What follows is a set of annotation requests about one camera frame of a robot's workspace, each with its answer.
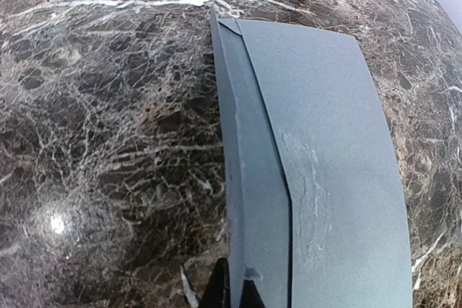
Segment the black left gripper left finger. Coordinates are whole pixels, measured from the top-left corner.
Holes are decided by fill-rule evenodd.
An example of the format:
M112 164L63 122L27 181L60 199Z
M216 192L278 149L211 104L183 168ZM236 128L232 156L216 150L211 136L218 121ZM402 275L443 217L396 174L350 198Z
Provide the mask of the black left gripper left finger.
M219 258L204 290L204 308L230 308L229 265Z

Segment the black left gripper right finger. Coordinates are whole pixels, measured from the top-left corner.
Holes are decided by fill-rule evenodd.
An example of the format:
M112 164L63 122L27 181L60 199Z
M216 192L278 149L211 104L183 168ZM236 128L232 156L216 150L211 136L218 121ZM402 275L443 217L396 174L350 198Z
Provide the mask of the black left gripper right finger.
M266 308L254 281L244 280L240 308Z

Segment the grey-blue paper envelope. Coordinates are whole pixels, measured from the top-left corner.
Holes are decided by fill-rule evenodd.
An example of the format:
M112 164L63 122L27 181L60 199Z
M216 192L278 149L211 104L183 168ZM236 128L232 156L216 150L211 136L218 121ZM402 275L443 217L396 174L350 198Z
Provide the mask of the grey-blue paper envelope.
M230 307L410 307L398 165L357 40L210 18L230 223Z

